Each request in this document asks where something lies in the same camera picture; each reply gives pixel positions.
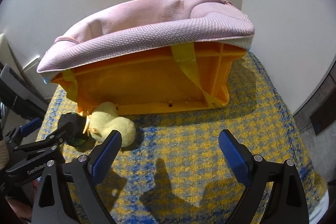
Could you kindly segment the person's left hand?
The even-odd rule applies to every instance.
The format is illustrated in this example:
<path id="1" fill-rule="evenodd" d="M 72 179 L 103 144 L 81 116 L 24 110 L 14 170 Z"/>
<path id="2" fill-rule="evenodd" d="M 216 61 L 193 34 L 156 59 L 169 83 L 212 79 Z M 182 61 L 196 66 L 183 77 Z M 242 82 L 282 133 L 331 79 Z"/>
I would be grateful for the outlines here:
<path id="1" fill-rule="evenodd" d="M 38 186 L 39 181 L 33 180 L 23 186 L 14 186 L 6 196 L 7 202 L 22 223 L 31 223 Z"/>

